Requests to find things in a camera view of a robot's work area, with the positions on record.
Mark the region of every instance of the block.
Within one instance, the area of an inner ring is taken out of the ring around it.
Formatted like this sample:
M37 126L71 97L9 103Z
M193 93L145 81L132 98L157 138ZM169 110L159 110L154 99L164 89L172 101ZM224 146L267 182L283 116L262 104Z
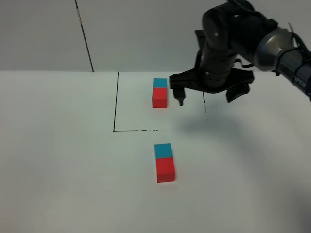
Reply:
M154 88L152 91L152 107L167 108L167 88Z
M153 88L167 88L167 79L154 78Z
M155 159L172 158L172 147L170 143L155 144Z
M173 158L156 159L157 182L175 181L175 167Z

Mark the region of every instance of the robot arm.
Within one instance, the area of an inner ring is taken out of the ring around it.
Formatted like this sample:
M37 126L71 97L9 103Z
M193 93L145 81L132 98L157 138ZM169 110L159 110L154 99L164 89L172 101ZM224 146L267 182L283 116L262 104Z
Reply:
M245 0L228 0L203 15L203 30L195 31L199 51L194 69L170 77L170 86L180 105L184 88L208 93L227 91L228 102L250 91L252 71L233 68L248 60L250 68L282 74L311 98L311 53L293 32L278 27L273 19L256 12Z

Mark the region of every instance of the white table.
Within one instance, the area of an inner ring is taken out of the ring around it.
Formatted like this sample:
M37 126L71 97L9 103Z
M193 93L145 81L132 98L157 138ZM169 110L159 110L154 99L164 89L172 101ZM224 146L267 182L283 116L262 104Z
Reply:
M170 74L1 72L0 232L310 232L307 97L256 73L230 104L187 90L152 109ZM173 183L156 182L156 143Z

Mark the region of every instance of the white wall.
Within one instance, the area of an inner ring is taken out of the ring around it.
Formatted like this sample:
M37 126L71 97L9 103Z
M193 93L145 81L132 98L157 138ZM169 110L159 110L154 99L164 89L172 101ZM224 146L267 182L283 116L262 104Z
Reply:
M250 0L311 45L308 0ZM95 70L172 71L193 67L194 30L225 0L78 0Z
M0 70L91 71L74 0L2 0Z

